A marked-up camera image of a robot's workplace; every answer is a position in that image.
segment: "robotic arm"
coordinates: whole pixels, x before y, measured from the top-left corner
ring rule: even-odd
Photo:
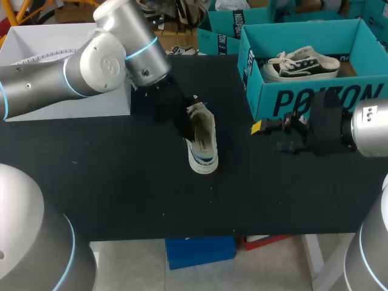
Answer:
[[[171,64],[137,3],[107,0],[93,16],[98,28],[73,55],[0,68],[0,118],[110,92],[124,82],[127,67],[136,85],[149,92],[156,119],[172,119],[179,133],[193,140],[186,113],[190,100],[170,75]]]

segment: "cardboard box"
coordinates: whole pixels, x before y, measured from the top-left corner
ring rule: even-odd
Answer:
[[[322,21],[322,20],[341,20],[343,16],[335,10],[321,10],[310,13],[299,13],[284,15],[283,22],[303,22],[303,21]]]
[[[308,13],[320,11],[322,9],[321,0],[301,0],[300,5],[294,7],[294,13]]]
[[[89,39],[89,33],[95,27],[95,23],[12,27],[0,50],[0,66],[39,54],[78,49]],[[65,56],[58,55],[42,61],[54,61]],[[130,83],[126,82],[109,93],[59,102],[7,121],[129,115],[129,99]]]
[[[65,2],[63,7],[55,10],[55,22],[60,24],[94,22],[93,12],[95,10],[96,7],[88,3],[75,5],[70,2]]]
[[[245,25],[242,32],[238,70],[255,121],[295,110],[308,117],[311,98],[320,90],[335,90],[350,111],[359,100],[388,97],[388,55],[363,20]],[[345,62],[339,74],[345,78],[263,81],[259,65],[307,45]]]
[[[344,0],[339,11],[346,19],[362,18],[365,10],[365,0]]]
[[[237,55],[240,40],[212,32],[206,17],[198,26],[199,51],[207,55]]]
[[[166,22],[164,30],[154,32],[164,50],[171,50],[175,45],[198,49],[198,37],[195,28],[180,28],[176,22]]]
[[[212,0],[210,4],[209,19],[212,31],[219,35],[240,39],[244,24],[273,23],[275,20],[276,0],[255,0],[253,4],[261,5],[261,8],[234,11],[216,11],[215,2]]]
[[[291,13],[283,17],[283,22],[321,21],[362,18],[365,0],[344,0],[340,11],[320,10],[308,13]]]
[[[364,20],[377,40],[388,49],[388,3],[384,0],[367,0]]]

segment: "black tabletop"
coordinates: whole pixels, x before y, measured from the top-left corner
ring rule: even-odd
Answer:
[[[3,123],[0,162],[34,178],[89,240],[357,230],[387,159],[277,153],[281,133],[250,136],[236,57],[171,60],[215,115],[216,173],[193,172],[173,126],[142,114]]]

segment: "white sneaker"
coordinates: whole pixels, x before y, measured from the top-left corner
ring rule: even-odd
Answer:
[[[320,55],[308,46],[288,55],[278,54],[262,66],[260,72],[267,83],[295,82],[336,78],[339,68],[339,60]]]
[[[195,140],[186,140],[191,168],[199,174],[210,174],[218,167],[216,125],[214,115],[203,103],[187,108],[195,127]]]

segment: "white floor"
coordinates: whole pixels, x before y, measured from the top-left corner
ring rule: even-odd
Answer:
[[[255,250],[239,249],[232,260],[171,271],[163,239],[93,242],[99,252],[96,291],[311,291],[300,237]]]

